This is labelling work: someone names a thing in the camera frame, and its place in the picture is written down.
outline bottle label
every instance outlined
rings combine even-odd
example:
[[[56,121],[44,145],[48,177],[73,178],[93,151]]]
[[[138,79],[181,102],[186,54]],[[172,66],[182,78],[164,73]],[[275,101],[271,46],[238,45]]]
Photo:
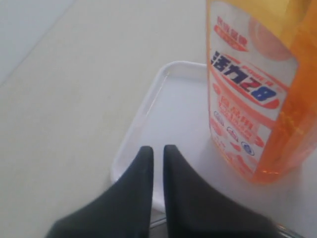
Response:
[[[298,64],[277,37],[243,10],[214,1],[209,11],[211,134],[227,160],[251,176]]]

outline white wall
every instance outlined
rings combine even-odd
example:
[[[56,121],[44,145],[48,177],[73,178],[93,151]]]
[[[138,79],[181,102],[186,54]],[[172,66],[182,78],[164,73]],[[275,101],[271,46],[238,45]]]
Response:
[[[0,0],[0,86],[74,0]]]

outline icon on label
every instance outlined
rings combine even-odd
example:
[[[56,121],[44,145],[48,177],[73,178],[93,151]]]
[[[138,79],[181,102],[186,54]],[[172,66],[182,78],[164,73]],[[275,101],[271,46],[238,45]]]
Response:
[[[249,155],[254,155],[254,151],[253,149],[251,148],[251,146],[246,143],[246,142],[241,142],[241,145],[243,147],[243,149],[249,154]]]
[[[219,114],[218,112],[216,112],[216,111],[215,111],[213,114],[214,114],[214,116],[216,117],[217,121],[218,121],[222,126],[224,126],[224,122],[223,122],[223,119],[222,119],[222,117],[220,116],[220,114]]]
[[[227,131],[235,141],[239,142],[237,133],[231,127],[227,127]]]

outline logo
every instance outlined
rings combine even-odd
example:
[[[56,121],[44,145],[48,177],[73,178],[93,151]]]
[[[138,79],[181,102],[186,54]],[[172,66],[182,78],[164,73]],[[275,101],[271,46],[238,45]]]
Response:
[[[217,25],[214,26],[214,31],[217,35],[223,39],[231,48],[237,51],[247,52],[248,40],[241,34],[239,34],[235,29],[233,29],[229,24],[223,21],[223,19],[217,17]]]
[[[241,146],[249,155],[252,155],[252,156],[254,155],[254,151],[248,143],[241,142]]]
[[[227,131],[235,141],[239,142],[237,133],[231,127],[228,127]]]
[[[285,85],[252,64],[241,63],[218,51],[214,53],[211,64],[220,73],[221,83],[224,81],[256,105],[276,109],[280,106],[280,98],[286,96]]]
[[[220,116],[220,114],[219,114],[218,112],[216,112],[216,111],[215,111],[213,114],[214,114],[215,118],[217,119],[217,121],[218,121],[222,126],[224,126],[224,122],[223,122],[223,119],[222,119],[222,117]]]

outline dish soap bottle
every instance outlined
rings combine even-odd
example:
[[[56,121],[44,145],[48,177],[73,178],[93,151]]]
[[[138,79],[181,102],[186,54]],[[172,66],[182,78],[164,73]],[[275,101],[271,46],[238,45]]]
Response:
[[[317,147],[317,0],[207,0],[211,135],[250,181]]]

